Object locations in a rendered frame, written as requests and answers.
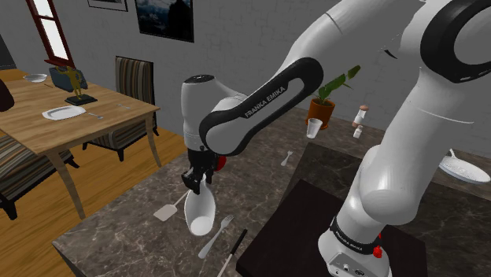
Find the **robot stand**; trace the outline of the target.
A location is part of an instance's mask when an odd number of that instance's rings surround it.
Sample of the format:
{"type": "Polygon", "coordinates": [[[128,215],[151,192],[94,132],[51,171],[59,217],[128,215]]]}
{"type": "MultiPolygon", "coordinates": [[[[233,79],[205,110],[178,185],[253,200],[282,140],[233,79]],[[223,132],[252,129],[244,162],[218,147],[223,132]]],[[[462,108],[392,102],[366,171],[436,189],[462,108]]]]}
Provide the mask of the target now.
{"type": "MultiPolygon", "coordinates": [[[[375,277],[368,270],[342,263],[331,275],[318,250],[341,199],[300,180],[238,258],[242,277],[375,277]]],[[[382,256],[393,277],[429,277],[425,243],[387,226],[382,230],[382,256]]]]}

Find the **striped chair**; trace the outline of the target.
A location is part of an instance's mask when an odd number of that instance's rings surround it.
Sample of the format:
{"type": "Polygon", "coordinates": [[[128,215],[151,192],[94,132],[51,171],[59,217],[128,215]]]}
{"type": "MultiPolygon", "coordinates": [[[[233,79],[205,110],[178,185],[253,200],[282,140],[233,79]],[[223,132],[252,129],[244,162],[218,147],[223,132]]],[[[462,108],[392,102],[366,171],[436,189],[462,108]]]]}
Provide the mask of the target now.
{"type": "MultiPolygon", "coordinates": [[[[116,56],[115,69],[117,92],[155,104],[153,62],[116,56]]],[[[117,152],[119,160],[123,161],[124,150],[146,135],[146,122],[141,121],[84,142],[82,150],[86,150],[89,144],[99,146],[117,152]]]]}
{"type": "Polygon", "coordinates": [[[53,175],[57,169],[8,135],[0,135],[0,209],[17,218],[15,202],[53,175]]]}

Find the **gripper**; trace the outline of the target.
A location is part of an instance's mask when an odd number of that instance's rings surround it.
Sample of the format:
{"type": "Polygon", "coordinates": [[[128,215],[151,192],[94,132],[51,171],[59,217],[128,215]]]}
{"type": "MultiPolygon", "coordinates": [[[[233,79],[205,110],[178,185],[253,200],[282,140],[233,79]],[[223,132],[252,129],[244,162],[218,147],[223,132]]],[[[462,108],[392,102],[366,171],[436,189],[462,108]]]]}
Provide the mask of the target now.
{"type": "Polygon", "coordinates": [[[203,174],[211,178],[218,167],[219,155],[211,150],[196,151],[188,149],[190,169],[181,175],[185,186],[196,195],[200,194],[200,184],[203,174]]]}

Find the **potted green plant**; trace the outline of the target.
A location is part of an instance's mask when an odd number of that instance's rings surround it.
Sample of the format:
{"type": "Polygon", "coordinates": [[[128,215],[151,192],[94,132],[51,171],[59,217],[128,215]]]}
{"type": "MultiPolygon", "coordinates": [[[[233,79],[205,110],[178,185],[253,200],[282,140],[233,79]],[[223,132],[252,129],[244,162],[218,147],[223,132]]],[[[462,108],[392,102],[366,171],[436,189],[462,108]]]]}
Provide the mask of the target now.
{"type": "Polygon", "coordinates": [[[321,86],[317,92],[312,93],[314,98],[311,100],[305,123],[308,124],[311,118],[315,118],[322,121],[321,130],[328,128],[328,122],[335,107],[335,104],[329,99],[330,94],[341,86],[351,88],[346,81],[354,78],[360,70],[361,67],[356,65],[348,70],[347,73],[341,74],[329,83],[321,86]]]}

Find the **silver fork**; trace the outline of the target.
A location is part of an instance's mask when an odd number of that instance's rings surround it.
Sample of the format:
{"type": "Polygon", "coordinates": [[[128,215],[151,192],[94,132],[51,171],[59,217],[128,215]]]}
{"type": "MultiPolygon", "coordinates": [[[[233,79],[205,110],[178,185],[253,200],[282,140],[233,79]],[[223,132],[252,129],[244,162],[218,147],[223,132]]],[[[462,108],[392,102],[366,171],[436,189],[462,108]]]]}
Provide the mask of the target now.
{"type": "Polygon", "coordinates": [[[220,223],[220,229],[215,233],[215,235],[203,246],[203,248],[198,253],[200,259],[205,259],[210,249],[212,248],[214,242],[219,237],[220,233],[229,225],[229,223],[234,219],[233,215],[226,216],[220,223]]]}

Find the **black and white stick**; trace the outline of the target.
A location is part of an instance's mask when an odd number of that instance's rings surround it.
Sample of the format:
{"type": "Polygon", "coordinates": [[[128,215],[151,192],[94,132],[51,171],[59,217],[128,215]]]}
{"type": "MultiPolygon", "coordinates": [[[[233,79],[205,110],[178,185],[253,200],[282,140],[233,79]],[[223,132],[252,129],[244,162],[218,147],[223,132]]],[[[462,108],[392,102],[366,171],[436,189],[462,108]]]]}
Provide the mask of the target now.
{"type": "Polygon", "coordinates": [[[222,277],[226,267],[228,266],[231,258],[234,256],[234,254],[236,253],[238,247],[241,245],[242,243],[242,240],[244,239],[244,237],[246,236],[248,230],[247,229],[244,229],[242,231],[242,233],[240,234],[240,236],[238,237],[237,241],[235,242],[234,246],[232,247],[231,251],[230,251],[230,254],[228,255],[227,259],[225,260],[225,262],[223,263],[223,266],[222,268],[220,269],[218,275],[216,277],[222,277]]]}

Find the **white pan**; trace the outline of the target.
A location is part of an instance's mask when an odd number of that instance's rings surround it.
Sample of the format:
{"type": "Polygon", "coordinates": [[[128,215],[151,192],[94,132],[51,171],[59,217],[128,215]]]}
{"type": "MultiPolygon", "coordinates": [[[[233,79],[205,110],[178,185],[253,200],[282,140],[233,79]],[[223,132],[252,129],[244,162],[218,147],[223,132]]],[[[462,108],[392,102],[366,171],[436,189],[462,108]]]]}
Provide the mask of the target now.
{"type": "Polygon", "coordinates": [[[467,183],[482,185],[491,182],[491,176],[467,161],[459,159],[453,149],[449,150],[450,155],[444,156],[439,164],[439,168],[445,173],[467,183]]]}

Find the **white shaker with brown cap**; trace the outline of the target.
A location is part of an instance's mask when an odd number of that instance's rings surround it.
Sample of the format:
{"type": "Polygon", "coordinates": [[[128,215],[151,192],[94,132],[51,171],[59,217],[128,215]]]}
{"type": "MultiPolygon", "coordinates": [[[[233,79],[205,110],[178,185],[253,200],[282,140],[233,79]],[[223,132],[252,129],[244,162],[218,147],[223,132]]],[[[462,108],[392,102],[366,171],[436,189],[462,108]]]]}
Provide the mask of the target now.
{"type": "Polygon", "coordinates": [[[366,112],[369,110],[367,105],[361,105],[355,119],[353,120],[352,126],[358,127],[362,124],[366,112]]]}

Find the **red framed window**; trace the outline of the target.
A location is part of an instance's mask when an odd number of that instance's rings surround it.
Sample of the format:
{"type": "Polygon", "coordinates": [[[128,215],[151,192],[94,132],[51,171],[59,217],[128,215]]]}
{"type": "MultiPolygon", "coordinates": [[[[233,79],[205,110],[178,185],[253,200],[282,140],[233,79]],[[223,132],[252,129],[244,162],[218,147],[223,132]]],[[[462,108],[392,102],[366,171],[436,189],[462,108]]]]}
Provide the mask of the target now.
{"type": "Polygon", "coordinates": [[[46,50],[46,63],[75,68],[53,0],[25,0],[46,50]]]}

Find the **white bowl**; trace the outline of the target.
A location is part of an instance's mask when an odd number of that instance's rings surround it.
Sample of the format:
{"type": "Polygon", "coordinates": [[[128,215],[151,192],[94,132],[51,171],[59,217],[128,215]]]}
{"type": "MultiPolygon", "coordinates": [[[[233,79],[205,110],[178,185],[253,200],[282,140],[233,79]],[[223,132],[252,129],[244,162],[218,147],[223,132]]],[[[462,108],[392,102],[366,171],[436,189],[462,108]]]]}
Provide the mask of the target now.
{"type": "Polygon", "coordinates": [[[203,236],[212,230],[216,214],[216,202],[212,191],[208,188],[206,175],[200,185],[200,194],[192,190],[188,192],[184,204],[186,224],[192,235],[203,236]]]}

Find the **white spatula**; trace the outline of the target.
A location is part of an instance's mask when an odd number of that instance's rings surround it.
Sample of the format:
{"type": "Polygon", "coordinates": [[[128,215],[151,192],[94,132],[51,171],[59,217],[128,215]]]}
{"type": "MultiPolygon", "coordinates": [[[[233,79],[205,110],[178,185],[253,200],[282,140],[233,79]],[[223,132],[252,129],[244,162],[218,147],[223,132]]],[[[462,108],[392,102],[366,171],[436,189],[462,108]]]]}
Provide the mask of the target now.
{"type": "Polygon", "coordinates": [[[189,194],[190,190],[184,193],[174,204],[164,205],[158,209],[153,215],[161,221],[166,221],[177,213],[177,205],[189,194]]]}

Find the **wooden dining table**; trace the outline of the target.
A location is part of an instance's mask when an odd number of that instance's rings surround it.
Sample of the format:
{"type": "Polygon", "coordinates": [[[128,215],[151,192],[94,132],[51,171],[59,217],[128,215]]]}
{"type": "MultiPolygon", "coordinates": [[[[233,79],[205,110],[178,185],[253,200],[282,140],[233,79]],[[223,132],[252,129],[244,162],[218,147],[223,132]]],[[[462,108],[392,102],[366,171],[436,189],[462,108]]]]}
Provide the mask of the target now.
{"type": "Polygon", "coordinates": [[[25,79],[9,81],[6,87],[15,104],[11,109],[0,112],[0,131],[36,155],[49,158],[64,181],[80,219],[85,219],[86,215],[76,185],[61,159],[62,151],[144,120],[150,149],[157,165],[161,166],[153,137],[153,114],[159,110],[157,106],[88,83],[85,93],[97,101],[84,105],[84,114],[64,120],[49,120],[42,113],[62,107],[68,97],[68,93],[56,88],[50,78],[43,83],[31,83],[25,79]]]}

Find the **framed wall picture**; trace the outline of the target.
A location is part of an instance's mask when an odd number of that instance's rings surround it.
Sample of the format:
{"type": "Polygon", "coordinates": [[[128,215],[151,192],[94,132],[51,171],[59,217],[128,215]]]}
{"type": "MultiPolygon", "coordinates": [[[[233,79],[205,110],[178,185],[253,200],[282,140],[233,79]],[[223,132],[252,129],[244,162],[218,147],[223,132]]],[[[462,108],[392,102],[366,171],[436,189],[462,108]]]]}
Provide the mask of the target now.
{"type": "Polygon", "coordinates": [[[127,0],[87,0],[89,7],[127,12],[127,0]]]}

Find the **dark landscape wall picture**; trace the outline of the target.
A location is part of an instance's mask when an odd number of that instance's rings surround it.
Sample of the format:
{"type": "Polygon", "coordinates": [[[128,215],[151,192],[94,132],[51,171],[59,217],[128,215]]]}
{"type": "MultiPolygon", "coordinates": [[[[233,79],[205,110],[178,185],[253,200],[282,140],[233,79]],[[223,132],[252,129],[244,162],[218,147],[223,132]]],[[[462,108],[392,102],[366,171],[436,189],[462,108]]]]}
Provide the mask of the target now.
{"type": "Polygon", "coordinates": [[[135,0],[142,34],[194,42],[193,0],[135,0]]]}

